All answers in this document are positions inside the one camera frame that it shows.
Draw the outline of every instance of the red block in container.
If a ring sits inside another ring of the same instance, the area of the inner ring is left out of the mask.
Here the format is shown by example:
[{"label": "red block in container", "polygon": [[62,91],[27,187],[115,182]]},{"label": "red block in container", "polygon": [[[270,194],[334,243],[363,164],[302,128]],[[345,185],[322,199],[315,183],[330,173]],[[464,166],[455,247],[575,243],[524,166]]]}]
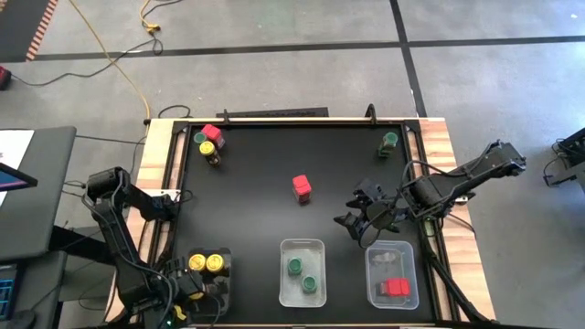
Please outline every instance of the red block in container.
[{"label": "red block in container", "polygon": [[206,124],[203,126],[201,132],[204,133],[205,136],[207,136],[207,138],[213,142],[213,144],[215,144],[218,149],[222,148],[223,144],[226,143],[226,141],[223,139],[223,136],[221,135],[221,130],[213,124]]},{"label": "red block in container", "polygon": [[410,283],[408,279],[387,279],[386,294],[390,297],[406,297],[410,296]]},{"label": "red block in container", "polygon": [[306,175],[298,175],[292,179],[294,196],[300,203],[307,202],[311,198],[311,185]]}]

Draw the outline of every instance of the concrete floor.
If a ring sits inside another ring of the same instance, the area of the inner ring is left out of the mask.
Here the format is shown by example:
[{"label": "concrete floor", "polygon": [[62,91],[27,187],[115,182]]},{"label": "concrete floor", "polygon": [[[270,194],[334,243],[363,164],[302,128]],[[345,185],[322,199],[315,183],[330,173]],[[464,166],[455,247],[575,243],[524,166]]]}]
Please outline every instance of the concrete floor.
[{"label": "concrete floor", "polygon": [[[399,1],[409,40],[585,35],[580,1]],[[125,50],[147,39],[139,4],[81,1],[106,47]],[[165,49],[341,41],[397,41],[386,0],[186,0],[160,8]],[[99,51],[67,1],[58,4],[40,54]],[[585,323],[585,196],[541,178],[549,146],[585,126],[585,43],[413,48],[429,116],[445,117],[459,162],[497,138],[528,158],[526,172],[489,182],[470,203],[497,318],[505,324],[578,328]],[[72,70],[91,72],[103,59],[6,65],[28,81]],[[329,107],[332,116],[415,116],[400,50],[325,50],[260,54],[127,58],[122,67],[141,86],[154,114],[171,104],[197,117],[224,108],[254,111]],[[0,96],[0,128],[71,124],[79,133],[138,140],[144,108],[115,69],[89,80],[67,78],[44,88],[15,83]],[[114,165],[129,167],[132,145],[78,139],[68,177],[86,179]],[[79,201],[64,196],[58,222],[93,225]],[[62,328],[96,324],[100,312],[68,305]]]}]

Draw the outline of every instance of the computer screen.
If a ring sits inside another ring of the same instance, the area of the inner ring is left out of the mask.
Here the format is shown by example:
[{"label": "computer screen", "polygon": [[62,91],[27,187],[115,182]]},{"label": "computer screen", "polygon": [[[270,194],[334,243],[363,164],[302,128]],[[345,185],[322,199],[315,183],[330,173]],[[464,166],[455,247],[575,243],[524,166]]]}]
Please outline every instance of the computer screen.
[{"label": "computer screen", "polygon": [[0,164],[0,192],[37,186],[37,180],[18,170]]}]

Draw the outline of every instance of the clear plastic container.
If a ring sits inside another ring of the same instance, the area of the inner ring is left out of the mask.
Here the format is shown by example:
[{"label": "clear plastic container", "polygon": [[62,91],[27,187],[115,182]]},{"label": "clear plastic container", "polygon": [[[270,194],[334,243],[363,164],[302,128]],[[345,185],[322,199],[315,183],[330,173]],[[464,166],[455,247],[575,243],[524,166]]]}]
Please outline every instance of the clear plastic container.
[{"label": "clear plastic container", "polygon": [[414,252],[408,242],[374,242],[366,249],[369,302],[379,309],[414,310],[419,307],[414,269]]},{"label": "clear plastic container", "polygon": [[285,307],[321,307],[327,301],[325,244],[320,239],[282,241],[279,301]]}]

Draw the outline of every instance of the wooden frame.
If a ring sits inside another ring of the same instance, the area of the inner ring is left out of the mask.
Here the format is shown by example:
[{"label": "wooden frame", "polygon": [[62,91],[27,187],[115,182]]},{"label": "wooden frame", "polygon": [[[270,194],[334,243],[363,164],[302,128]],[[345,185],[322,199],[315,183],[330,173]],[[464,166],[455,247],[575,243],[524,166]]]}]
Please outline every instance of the wooden frame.
[{"label": "wooden frame", "polygon": [[[451,140],[447,125],[443,118],[378,118],[380,122],[400,122],[418,120],[420,133],[424,145],[427,161],[441,170],[449,171],[456,167]],[[142,189],[160,189],[165,177],[166,162],[171,147],[173,129],[175,122],[223,122],[221,118],[205,119],[154,119],[150,123],[148,136],[144,145],[143,158],[138,172],[136,185]],[[369,122],[370,118],[233,118],[231,122]],[[168,188],[178,187],[178,177],[185,134],[178,133],[176,137],[172,169],[169,176]],[[413,159],[420,159],[419,148],[414,138],[410,138],[410,151]],[[419,165],[415,165],[416,175],[422,175]],[[469,212],[466,206],[456,206],[453,214],[471,223]],[[137,246],[140,256],[147,260],[150,241],[153,237],[153,224],[146,225],[138,211],[132,209],[127,220],[134,245]],[[163,226],[161,239],[159,241],[158,253],[162,251],[165,244],[167,226]],[[467,298],[475,305],[477,310],[488,318],[495,318],[494,309],[490,299],[487,283],[485,281],[484,269],[475,242],[473,233],[461,224],[446,219],[442,230],[444,245],[447,251],[447,258],[451,273],[457,284],[465,293]],[[437,247],[436,241],[431,244]],[[435,283],[439,294],[438,300],[441,308],[441,318],[451,319],[449,299],[440,278],[435,273]],[[106,320],[110,321],[118,315],[123,305],[115,294],[112,284],[110,299],[113,298]]]}]

